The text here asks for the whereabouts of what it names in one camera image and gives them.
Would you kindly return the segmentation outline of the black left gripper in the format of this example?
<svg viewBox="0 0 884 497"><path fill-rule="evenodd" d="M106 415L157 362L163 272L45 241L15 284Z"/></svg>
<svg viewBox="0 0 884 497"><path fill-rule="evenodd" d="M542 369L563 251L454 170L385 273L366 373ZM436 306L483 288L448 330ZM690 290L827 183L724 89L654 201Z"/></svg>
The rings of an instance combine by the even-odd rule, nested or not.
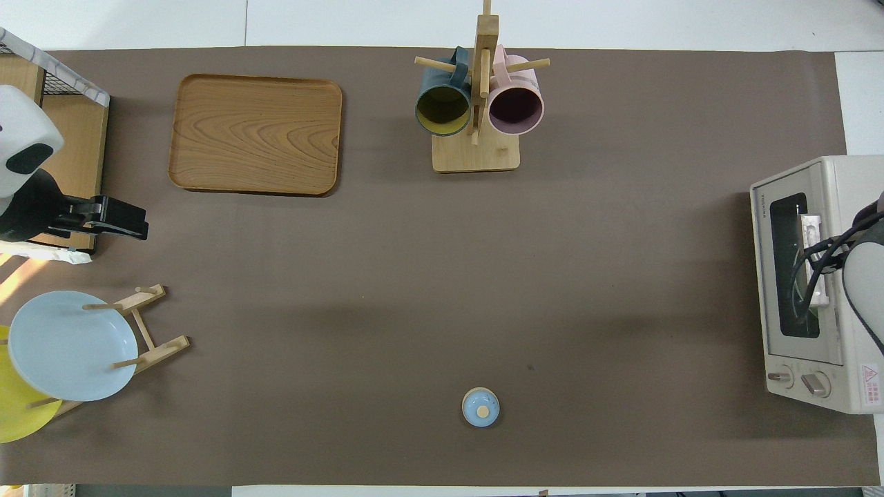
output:
<svg viewBox="0 0 884 497"><path fill-rule="evenodd" d="M92 218L70 213L73 205L92 204ZM1 216L1 239L25 242L38 235L70 238L58 227L72 227L82 235L114 235L146 240L151 226L143 208L107 195L86 200L64 195L56 180L44 169L37 169L12 196Z"/></svg>

